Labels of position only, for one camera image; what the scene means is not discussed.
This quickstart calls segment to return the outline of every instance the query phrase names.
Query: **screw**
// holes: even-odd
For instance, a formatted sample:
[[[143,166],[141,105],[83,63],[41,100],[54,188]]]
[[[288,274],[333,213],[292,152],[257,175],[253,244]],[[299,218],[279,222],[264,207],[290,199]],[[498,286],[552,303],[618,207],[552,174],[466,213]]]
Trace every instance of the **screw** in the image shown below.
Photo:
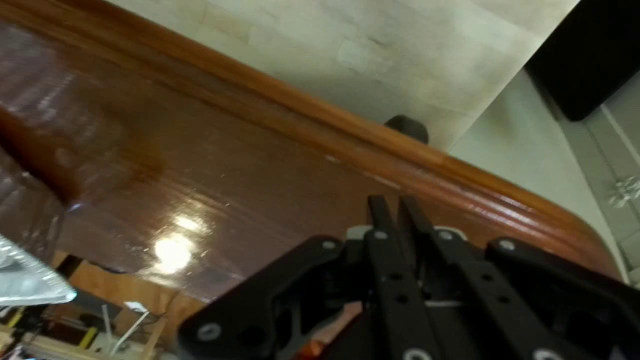
[[[385,231],[376,229],[376,231],[373,231],[373,237],[376,237],[376,240],[388,240],[388,234],[385,234]]]
[[[335,241],[322,241],[322,248],[324,249],[333,249],[333,248],[337,248],[337,244]]]
[[[410,347],[404,352],[401,360],[431,360],[431,356],[422,347]]]
[[[219,338],[222,327],[216,321],[203,323],[202,327],[197,327],[197,339],[199,341],[212,341],[216,338]]]
[[[561,356],[555,353],[554,349],[537,347],[537,349],[533,352],[532,360],[561,360]]]
[[[501,240],[498,246],[510,251],[516,249],[516,244],[512,240]]]
[[[441,240],[454,240],[455,236],[451,231],[438,231]]]

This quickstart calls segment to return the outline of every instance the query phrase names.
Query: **glossy wood surface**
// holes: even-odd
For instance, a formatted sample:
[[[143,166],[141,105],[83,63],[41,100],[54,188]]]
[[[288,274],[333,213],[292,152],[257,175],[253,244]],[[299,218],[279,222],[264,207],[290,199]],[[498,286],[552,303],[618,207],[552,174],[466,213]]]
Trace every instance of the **glossy wood surface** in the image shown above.
[[[561,207],[97,0],[0,1],[0,75],[0,141],[68,203],[63,249],[199,297],[365,222],[368,194],[616,274]]]

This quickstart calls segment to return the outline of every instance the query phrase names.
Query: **black object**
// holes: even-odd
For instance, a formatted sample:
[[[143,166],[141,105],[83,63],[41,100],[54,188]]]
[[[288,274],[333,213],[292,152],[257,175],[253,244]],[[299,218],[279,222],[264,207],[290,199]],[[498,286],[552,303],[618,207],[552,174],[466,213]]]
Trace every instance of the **black object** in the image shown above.
[[[413,117],[397,114],[397,116],[389,117],[388,122],[383,122],[383,125],[392,127],[399,134],[405,134],[422,143],[428,143],[426,125]]]
[[[581,119],[640,68],[640,1],[579,0],[529,69],[570,119]]]
[[[482,251],[404,197],[371,195],[364,240],[311,237],[188,317],[180,358],[292,358],[361,302],[327,360],[640,358],[640,294],[504,237]]]

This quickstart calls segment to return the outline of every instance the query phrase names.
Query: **black metal frame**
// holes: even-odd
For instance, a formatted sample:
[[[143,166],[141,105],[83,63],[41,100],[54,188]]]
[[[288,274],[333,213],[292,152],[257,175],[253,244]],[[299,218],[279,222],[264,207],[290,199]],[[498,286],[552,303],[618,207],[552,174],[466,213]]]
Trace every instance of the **black metal frame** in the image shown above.
[[[482,254],[404,197],[369,197],[361,240],[315,236],[188,317],[181,358],[292,358],[343,303],[327,360],[640,358],[640,295],[518,240]]]

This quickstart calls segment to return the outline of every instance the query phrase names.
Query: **wire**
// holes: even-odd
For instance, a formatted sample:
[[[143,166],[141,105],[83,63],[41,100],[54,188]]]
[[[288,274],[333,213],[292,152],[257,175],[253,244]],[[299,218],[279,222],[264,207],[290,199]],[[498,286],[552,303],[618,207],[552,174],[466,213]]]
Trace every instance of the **wire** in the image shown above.
[[[115,341],[115,346],[111,347],[109,356],[113,356],[113,353],[119,349],[119,346],[140,327],[140,323],[141,323],[148,315],[149,315],[149,311],[143,311],[143,313],[137,317],[137,321],[124,332],[124,335],[121,335],[121,338]]]

